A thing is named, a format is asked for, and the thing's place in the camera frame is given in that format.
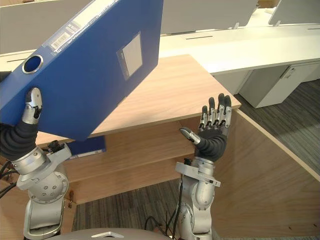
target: blue binder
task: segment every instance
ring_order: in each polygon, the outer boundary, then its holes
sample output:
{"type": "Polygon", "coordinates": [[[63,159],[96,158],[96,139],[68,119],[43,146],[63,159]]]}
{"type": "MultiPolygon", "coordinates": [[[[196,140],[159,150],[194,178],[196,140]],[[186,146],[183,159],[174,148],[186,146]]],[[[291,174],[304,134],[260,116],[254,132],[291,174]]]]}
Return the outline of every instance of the blue binder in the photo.
{"type": "Polygon", "coordinates": [[[85,140],[158,64],[162,9],[163,0],[89,3],[0,83],[0,122],[17,124],[38,87],[39,130],[85,140]]]}

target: white desk partition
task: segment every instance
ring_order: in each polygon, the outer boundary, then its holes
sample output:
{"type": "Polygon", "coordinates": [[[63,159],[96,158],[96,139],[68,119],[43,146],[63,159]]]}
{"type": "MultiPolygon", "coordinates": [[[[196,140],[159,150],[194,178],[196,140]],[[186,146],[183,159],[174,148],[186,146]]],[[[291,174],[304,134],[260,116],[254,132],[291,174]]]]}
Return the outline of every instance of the white desk partition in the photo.
{"type": "Polygon", "coordinates": [[[245,26],[258,0],[164,0],[162,34],[245,26]]]}
{"type": "Polygon", "coordinates": [[[270,25],[320,24],[320,0],[280,0],[269,20],[270,25]]]}
{"type": "Polygon", "coordinates": [[[0,7],[0,54],[38,48],[90,1],[35,1],[0,7]]]}

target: robotic arm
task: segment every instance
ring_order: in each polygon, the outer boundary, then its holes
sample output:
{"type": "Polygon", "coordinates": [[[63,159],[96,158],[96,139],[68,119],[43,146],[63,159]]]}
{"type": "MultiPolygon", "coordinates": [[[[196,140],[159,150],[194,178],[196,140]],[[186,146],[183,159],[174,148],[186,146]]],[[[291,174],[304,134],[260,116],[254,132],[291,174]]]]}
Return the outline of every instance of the robotic arm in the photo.
{"type": "Polygon", "coordinates": [[[68,179],[62,162],[71,156],[66,144],[54,141],[46,154],[36,146],[38,121],[42,111],[40,90],[32,88],[25,100],[22,120],[15,126],[1,126],[1,155],[20,174],[16,186],[28,190],[24,239],[42,240],[59,234],[68,179]]]}
{"type": "Polygon", "coordinates": [[[209,111],[203,106],[199,133],[187,127],[180,132],[195,146],[192,162],[176,164],[176,171],[182,174],[182,200],[178,207],[177,224],[182,240],[212,240],[211,204],[215,187],[221,183],[213,177],[214,162],[225,152],[231,123],[231,99],[221,93],[215,100],[209,99],[209,111]]]}
{"type": "MultiPolygon", "coordinates": [[[[69,185],[61,163],[71,156],[71,152],[66,144],[58,141],[48,145],[47,153],[36,146],[41,111],[41,92],[34,87],[26,96],[22,120],[14,127],[1,125],[1,155],[12,162],[20,174],[17,187],[28,190],[30,197],[25,210],[24,239],[42,240],[53,236],[57,240],[118,236],[124,239],[168,239],[152,235],[152,232],[125,228],[87,229],[56,236],[60,234],[64,195],[69,185]]],[[[212,240],[210,208],[215,187],[221,184],[213,177],[214,162],[226,149],[231,112],[230,97],[220,94],[217,110],[212,97],[209,110],[207,106],[202,108],[198,134],[187,127],[180,129],[195,146],[194,159],[176,165],[177,172],[182,174],[181,199],[175,219],[181,240],[212,240]]]]}

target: black rubber wrist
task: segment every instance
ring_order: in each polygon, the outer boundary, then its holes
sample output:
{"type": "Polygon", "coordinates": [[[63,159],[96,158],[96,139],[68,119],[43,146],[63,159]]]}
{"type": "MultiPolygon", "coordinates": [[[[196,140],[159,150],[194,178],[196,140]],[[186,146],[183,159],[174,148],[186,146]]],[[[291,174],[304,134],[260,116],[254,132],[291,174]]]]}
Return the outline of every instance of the black rubber wrist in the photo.
{"type": "Polygon", "coordinates": [[[17,160],[36,147],[38,124],[20,121],[15,127],[1,124],[0,154],[9,161],[17,160]]]}
{"type": "Polygon", "coordinates": [[[227,137],[218,129],[207,129],[198,133],[201,141],[196,145],[194,156],[215,162],[225,152],[227,137]]]}

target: gray carpet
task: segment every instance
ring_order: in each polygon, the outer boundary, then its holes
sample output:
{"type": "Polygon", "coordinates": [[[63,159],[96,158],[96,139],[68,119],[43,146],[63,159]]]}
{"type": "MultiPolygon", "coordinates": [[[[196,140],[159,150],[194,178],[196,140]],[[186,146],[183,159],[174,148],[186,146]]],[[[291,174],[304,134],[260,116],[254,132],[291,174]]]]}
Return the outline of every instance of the gray carpet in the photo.
{"type": "MultiPolygon", "coordinates": [[[[320,80],[305,82],[281,104],[252,108],[241,96],[240,108],[253,120],[320,173],[320,80]]],[[[143,229],[148,216],[165,223],[166,211],[174,211],[179,180],[163,182],[77,206],[73,230],[89,228],[143,229]]],[[[155,224],[149,222],[148,230],[155,224]]],[[[216,232],[214,239],[220,240],[216,232]]],[[[223,240],[320,240],[310,237],[223,238],[223,240]]]]}
{"type": "Polygon", "coordinates": [[[235,95],[240,110],[320,175],[320,79],[301,83],[281,104],[253,108],[235,95]]]}

